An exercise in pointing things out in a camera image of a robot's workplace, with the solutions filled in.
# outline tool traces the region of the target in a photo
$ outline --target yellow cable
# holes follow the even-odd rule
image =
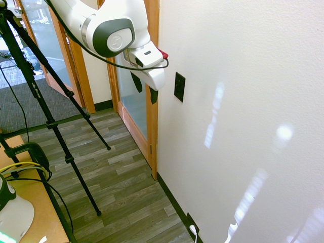
[[[30,169],[37,169],[37,170],[43,171],[46,180],[50,176],[50,173],[44,167],[36,167],[36,166],[32,166],[32,167],[20,167],[20,168],[11,170],[11,171],[2,172],[1,174],[3,176],[5,176],[5,175],[10,174],[12,172],[20,172],[20,171],[25,171],[25,170],[30,170]]]
[[[9,165],[9,166],[6,166],[6,167],[3,167],[2,169],[0,169],[0,173],[11,168],[11,167],[15,167],[15,166],[19,166],[19,165],[35,165],[35,166],[41,166],[40,164],[37,164],[35,162],[19,162],[19,163],[14,163],[12,165]]]

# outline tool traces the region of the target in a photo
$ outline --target power plug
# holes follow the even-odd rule
[[[196,240],[194,241],[194,243],[197,243],[198,234],[197,234],[196,227],[192,224],[192,225],[189,226],[189,229],[196,236]]]
[[[193,224],[189,226],[189,229],[194,235],[197,235],[196,227]]]

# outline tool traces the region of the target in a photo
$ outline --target black cable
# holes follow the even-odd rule
[[[79,42],[79,40],[72,34],[72,32],[69,30],[69,28],[66,26],[66,24],[64,23],[64,21],[62,20],[62,18],[60,17],[60,15],[57,13],[56,9],[54,8],[53,4],[51,3],[51,0],[45,0],[45,2],[51,7],[51,9],[53,10],[53,12],[55,13],[56,17],[59,19],[59,21],[61,22],[61,24],[63,25],[65,31],[68,33],[68,35],[72,38],[72,40],[74,42],[76,42],[77,44],[79,44],[79,46],[81,46],[86,52],[88,52],[91,56],[94,56],[98,59],[100,59],[101,61],[104,61],[112,66],[115,67],[119,67],[119,68],[123,68],[123,69],[127,69],[127,70],[133,70],[133,71],[145,71],[145,70],[152,70],[152,69],[161,69],[161,68],[167,68],[169,66],[169,61],[167,58],[165,58],[164,60],[167,61],[166,66],[163,67],[146,67],[146,68],[132,68],[132,67],[126,67],[126,66],[121,66],[118,65],[116,63],[110,62],[105,58],[102,58],[100,56],[98,56],[97,54],[93,53],[92,51],[88,50],[88,48],[86,48],[81,42]]]
[[[50,175],[49,175],[49,177],[48,177],[47,181],[49,181],[49,180],[50,180],[50,178],[51,178],[51,177],[52,177],[52,175],[53,175],[53,172],[49,171],[49,173],[50,173]]]
[[[69,219],[70,219],[70,222],[71,222],[71,229],[72,229],[72,233],[74,232],[74,229],[73,229],[73,223],[72,223],[72,218],[71,218],[71,215],[70,215],[70,212],[69,212],[69,209],[67,208],[67,205],[65,204],[62,196],[59,194],[59,192],[53,187],[51,186],[50,183],[48,183],[47,181],[43,181],[43,180],[38,180],[38,179],[31,179],[31,178],[16,178],[16,179],[10,179],[10,180],[7,180],[7,181],[22,181],[22,180],[25,180],[25,181],[39,181],[39,182],[43,182],[43,183],[46,183],[49,185],[49,187],[54,190],[56,192],[56,194],[60,197],[62,203],[64,204],[65,206],[65,209],[66,209],[66,212],[69,216]]]
[[[10,55],[0,52],[0,57],[7,59],[8,57],[10,57]]]
[[[22,110],[22,113],[23,113],[23,115],[24,115],[24,119],[25,119],[25,126],[26,126],[26,131],[27,131],[27,142],[29,143],[29,132],[28,132],[28,126],[27,126],[27,119],[26,119],[25,111],[24,111],[24,109],[22,108],[22,106],[21,106],[21,104],[20,104],[20,102],[19,102],[19,100],[18,100],[18,98],[17,98],[17,96],[16,96],[14,90],[12,89],[10,83],[8,82],[8,80],[7,80],[6,76],[5,76],[5,73],[4,73],[4,71],[2,70],[2,68],[1,68],[1,65],[0,65],[0,70],[1,70],[1,73],[2,73],[2,75],[4,76],[4,78],[5,78],[6,82],[7,82],[7,84],[9,85],[9,88],[10,88],[12,94],[14,95],[14,97],[15,97],[15,99],[16,99],[18,105],[20,106],[20,108],[21,108],[21,110]]]

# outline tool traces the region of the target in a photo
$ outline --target black baseboard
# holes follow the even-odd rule
[[[180,207],[180,205],[178,204],[177,200],[175,199],[175,197],[172,195],[171,191],[169,190],[168,186],[166,185],[166,183],[164,182],[164,180],[162,179],[161,175],[158,173],[157,174],[157,181],[160,183],[163,191],[166,193],[168,199],[170,200],[172,206],[174,207],[174,209],[176,210],[177,214],[179,215],[182,223],[184,224],[184,226],[186,226],[191,238],[193,240],[195,240],[195,236],[193,235],[193,233],[190,231],[189,226],[191,225],[190,221],[188,220],[188,217],[186,216],[186,214],[184,213],[184,211],[182,210],[182,208]],[[198,243],[203,243],[203,241],[200,239],[200,237],[198,237]]]
[[[113,108],[112,100],[107,100],[107,101],[95,104],[96,111],[105,110],[105,109],[109,109],[109,108]]]

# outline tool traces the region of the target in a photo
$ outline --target light patch on wall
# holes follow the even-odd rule
[[[38,243],[44,243],[46,241],[47,241],[47,238],[46,238],[46,236],[44,236],[42,239],[40,239],[40,241]]]
[[[294,134],[294,129],[291,125],[282,124],[276,131],[276,136],[273,139],[273,151],[280,153],[291,140]]]
[[[215,125],[217,122],[217,115],[218,115],[218,110],[221,107],[223,95],[224,95],[224,84],[222,82],[217,84],[216,90],[215,90],[215,96],[214,96],[214,101],[213,101],[213,118],[212,122],[208,125],[207,127],[207,132],[206,132],[206,137],[205,137],[205,142],[204,145],[207,148],[211,148],[212,140],[214,137],[214,131],[215,131]]]
[[[234,219],[236,220],[236,224],[231,224],[228,229],[228,237],[225,243],[229,243],[235,234],[236,230],[238,229],[240,223],[242,222],[243,218],[247,214],[248,210],[250,209],[252,203],[254,202],[255,198],[259,194],[259,191],[263,187],[264,182],[268,178],[268,173],[263,169],[258,169],[256,174],[254,175],[252,182],[248,186],[247,190],[244,193],[244,197],[242,198],[241,202],[239,203],[235,214]]]
[[[312,243],[324,230],[324,208],[316,208],[306,222],[287,237],[285,243]]]

